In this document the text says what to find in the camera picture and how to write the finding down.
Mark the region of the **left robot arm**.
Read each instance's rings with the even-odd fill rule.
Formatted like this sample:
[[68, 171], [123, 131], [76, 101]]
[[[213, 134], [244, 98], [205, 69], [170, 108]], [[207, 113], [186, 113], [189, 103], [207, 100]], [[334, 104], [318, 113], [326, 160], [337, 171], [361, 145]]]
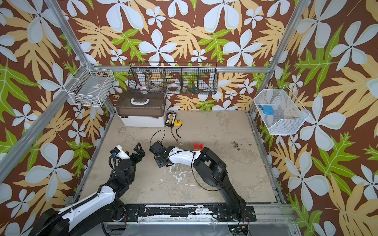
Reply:
[[31, 236], [80, 236], [105, 221], [123, 219], [125, 208], [120, 197], [133, 183], [136, 165], [145, 151], [137, 143], [133, 154], [124, 152], [121, 146], [110, 153], [112, 171], [108, 181], [92, 195], [70, 206], [45, 211], [33, 226]]

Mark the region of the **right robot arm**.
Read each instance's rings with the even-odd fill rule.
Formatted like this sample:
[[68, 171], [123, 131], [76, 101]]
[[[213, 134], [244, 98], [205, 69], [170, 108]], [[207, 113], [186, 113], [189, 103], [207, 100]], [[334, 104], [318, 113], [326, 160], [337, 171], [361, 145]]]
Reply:
[[209, 148], [198, 151], [183, 150], [175, 146], [165, 148], [160, 141], [156, 141], [149, 151], [159, 167], [183, 164], [195, 169], [205, 183], [220, 192], [230, 216], [237, 220], [243, 219], [246, 202], [231, 184], [226, 163]]

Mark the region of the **red wooden arch block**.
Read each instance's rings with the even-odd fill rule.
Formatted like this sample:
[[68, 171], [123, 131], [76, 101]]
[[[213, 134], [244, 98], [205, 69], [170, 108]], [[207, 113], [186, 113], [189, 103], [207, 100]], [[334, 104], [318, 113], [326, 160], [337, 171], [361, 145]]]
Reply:
[[204, 144], [194, 143], [194, 151], [203, 150], [203, 149], [204, 149]]

